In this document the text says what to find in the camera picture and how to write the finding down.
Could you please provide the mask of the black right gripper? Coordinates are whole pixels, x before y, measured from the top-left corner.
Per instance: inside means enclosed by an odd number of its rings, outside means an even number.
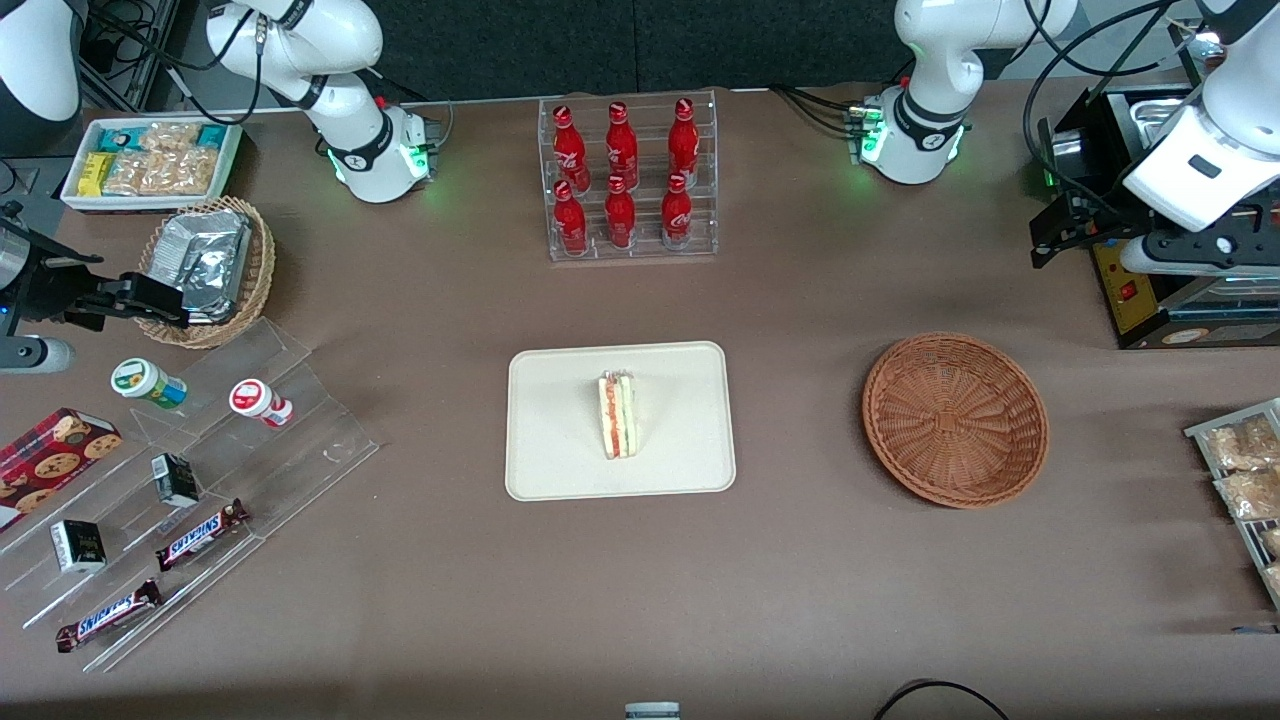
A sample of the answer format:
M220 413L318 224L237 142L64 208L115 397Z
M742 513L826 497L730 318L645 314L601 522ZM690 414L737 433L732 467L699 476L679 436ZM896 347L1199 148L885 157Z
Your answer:
M104 258L78 252L31 229L20 202L3 204L3 336L20 322L52 322L101 332L109 316L188 324L183 293L138 272L102 281L88 266ZM82 300L99 292L104 300Z

